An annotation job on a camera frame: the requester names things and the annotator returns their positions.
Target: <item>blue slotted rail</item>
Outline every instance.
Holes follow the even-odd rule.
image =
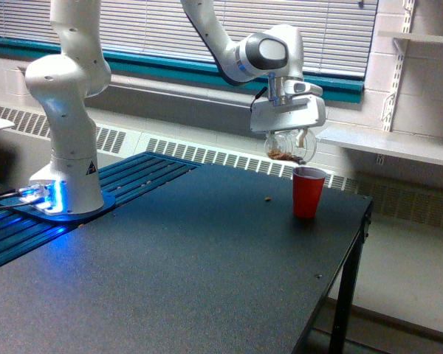
[[[115,196],[116,207],[152,191],[200,164],[141,153],[100,169],[102,189]],[[0,266],[75,229],[77,225],[39,221],[0,210]]]

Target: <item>table leg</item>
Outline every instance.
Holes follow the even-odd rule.
[[[348,329],[349,313],[353,302],[354,287],[356,286],[357,271],[360,266],[361,251],[365,237],[365,230],[362,230],[356,243],[351,250],[348,259],[343,266],[341,275],[340,292],[336,311],[334,313],[332,338],[330,339],[329,353],[342,353]]]

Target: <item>teal window frame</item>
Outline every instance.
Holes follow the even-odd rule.
[[[37,41],[0,37],[0,56],[7,58],[40,58],[49,54],[58,54],[61,47]],[[194,83],[206,83],[215,86],[230,86],[212,63],[138,55],[126,52],[104,50],[105,59],[110,68],[135,74],[166,77]],[[323,88],[323,99],[347,103],[360,103],[364,82],[336,77],[323,77],[306,74],[304,80]],[[240,86],[242,90],[259,91],[267,85],[266,77],[259,77]]]

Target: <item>radiator vent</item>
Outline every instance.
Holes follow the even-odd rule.
[[[141,151],[164,153],[204,164],[222,164],[266,175],[292,178],[293,166],[291,164],[273,163],[261,156],[238,153],[233,150],[180,142],[175,139],[170,141],[169,138],[161,139],[157,136],[146,140],[146,148],[144,146],[140,148]],[[340,176],[333,171],[329,171],[324,185],[336,190],[372,196],[374,212],[443,229],[443,196],[437,196],[433,191],[420,192],[416,188],[409,189],[406,185],[386,183],[380,178],[374,180],[350,178]]]
[[[33,112],[20,111],[0,106],[0,118],[7,119],[15,124],[12,131],[26,135],[50,139],[51,130],[46,116]],[[127,132],[117,128],[103,127],[97,124],[97,150],[100,152],[120,154]]]
[[[50,135],[49,123],[37,112],[0,106],[0,118],[8,119],[15,131],[41,139]],[[158,152],[203,164],[221,164],[281,178],[292,178],[292,163],[272,162],[268,158],[240,153],[209,145],[162,138],[161,136],[97,124],[97,149],[119,157],[143,151]],[[443,229],[443,193],[402,182],[391,183],[381,178],[342,176],[328,171],[325,187],[374,198],[374,212]]]

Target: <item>cup rim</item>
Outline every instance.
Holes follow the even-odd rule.
[[[307,179],[324,179],[326,172],[316,167],[299,166],[292,171],[294,176]]]

